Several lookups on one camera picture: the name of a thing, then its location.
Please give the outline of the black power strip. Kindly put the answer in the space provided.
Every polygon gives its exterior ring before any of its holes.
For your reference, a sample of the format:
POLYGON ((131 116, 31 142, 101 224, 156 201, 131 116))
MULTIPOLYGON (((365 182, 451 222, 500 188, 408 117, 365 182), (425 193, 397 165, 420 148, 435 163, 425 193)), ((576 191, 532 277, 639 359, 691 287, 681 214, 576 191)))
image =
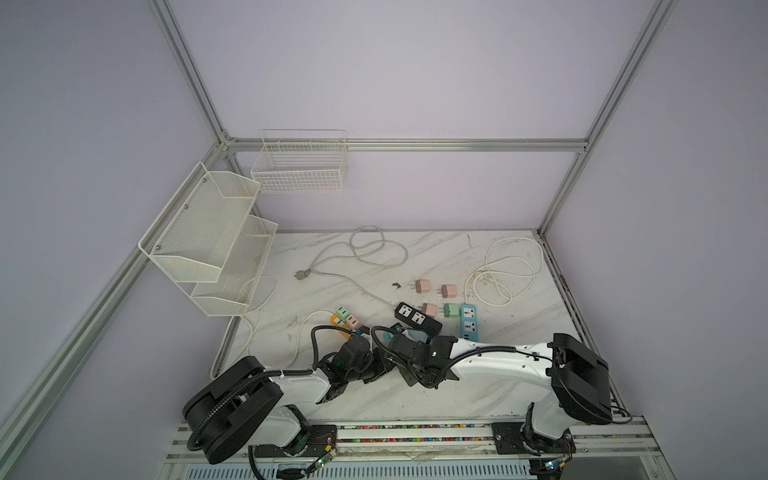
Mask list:
POLYGON ((412 329, 424 332, 429 337, 439 335, 443 328, 443 325, 435 318, 403 302, 395 307, 394 315, 398 321, 412 329))

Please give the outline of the blue power strip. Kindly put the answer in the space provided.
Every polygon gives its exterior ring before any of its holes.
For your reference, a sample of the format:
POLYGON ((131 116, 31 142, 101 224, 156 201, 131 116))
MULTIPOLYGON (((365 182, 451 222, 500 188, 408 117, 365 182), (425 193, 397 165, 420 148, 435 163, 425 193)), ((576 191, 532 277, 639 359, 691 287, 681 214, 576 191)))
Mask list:
POLYGON ((467 341, 478 342, 477 308, 474 305, 462 304, 459 309, 460 334, 467 341))

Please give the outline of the pink plug black strip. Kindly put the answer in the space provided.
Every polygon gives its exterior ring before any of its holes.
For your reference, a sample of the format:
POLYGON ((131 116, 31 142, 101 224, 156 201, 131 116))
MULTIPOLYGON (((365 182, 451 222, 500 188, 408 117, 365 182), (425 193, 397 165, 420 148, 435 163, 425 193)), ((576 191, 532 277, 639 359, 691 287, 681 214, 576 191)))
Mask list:
POLYGON ((445 299, 457 298, 458 287, 455 284, 443 284, 440 288, 440 294, 445 299))
POLYGON ((431 281, 428 279, 417 279, 414 282, 414 287, 419 294, 429 293, 432 290, 431 281))

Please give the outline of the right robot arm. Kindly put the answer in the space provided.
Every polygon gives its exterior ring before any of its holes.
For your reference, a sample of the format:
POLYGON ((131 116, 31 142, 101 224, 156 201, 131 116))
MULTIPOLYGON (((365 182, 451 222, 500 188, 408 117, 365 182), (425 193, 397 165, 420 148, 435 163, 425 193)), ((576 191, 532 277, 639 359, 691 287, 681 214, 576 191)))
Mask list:
POLYGON ((524 346, 443 335, 417 342, 380 326, 370 335, 384 362, 397 367, 411 385, 436 390, 447 381, 488 377, 544 389, 543 399, 529 402, 512 441, 528 454, 540 456, 562 443, 578 423, 617 422, 607 361, 569 334, 556 333, 548 342, 524 346))

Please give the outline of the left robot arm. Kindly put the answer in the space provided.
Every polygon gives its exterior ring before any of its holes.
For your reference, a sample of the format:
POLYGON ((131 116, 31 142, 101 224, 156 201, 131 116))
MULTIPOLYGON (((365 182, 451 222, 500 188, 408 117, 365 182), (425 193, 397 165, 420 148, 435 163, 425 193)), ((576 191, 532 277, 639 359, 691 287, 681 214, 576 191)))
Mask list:
POLYGON ((369 384, 391 372, 394 364, 371 344, 373 331, 349 331, 336 325, 312 328, 311 365, 304 369, 269 369, 256 357, 238 360, 198 392, 182 409, 191 434, 186 448, 201 451, 212 465, 244 447, 273 417, 276 445, 303 450, 307 431, 299 406, 320 405, 340 397, 353 382, 369 384))

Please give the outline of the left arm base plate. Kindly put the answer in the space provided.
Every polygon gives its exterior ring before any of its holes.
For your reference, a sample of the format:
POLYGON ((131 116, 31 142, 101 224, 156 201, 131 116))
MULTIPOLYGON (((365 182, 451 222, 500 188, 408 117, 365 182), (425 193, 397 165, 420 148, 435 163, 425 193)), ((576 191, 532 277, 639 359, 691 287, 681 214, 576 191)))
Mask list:
POLYGON ((254 447, 254 456, 262 458, 319 458, 337 442, 338 428, 331 424, 301 427, 298 434, 284 447, 261 443, 254 447))

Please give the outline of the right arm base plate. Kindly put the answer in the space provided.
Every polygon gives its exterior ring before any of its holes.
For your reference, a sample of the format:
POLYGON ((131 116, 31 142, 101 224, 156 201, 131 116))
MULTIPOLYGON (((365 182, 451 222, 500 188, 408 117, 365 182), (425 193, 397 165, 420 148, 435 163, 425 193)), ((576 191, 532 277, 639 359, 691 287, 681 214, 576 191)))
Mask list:
POLYGON ((496 422, 491 424, 492 439, 500 455, 571 455, 575 445, 566 430, 558 439, 533 432, 524 422, 496 422))

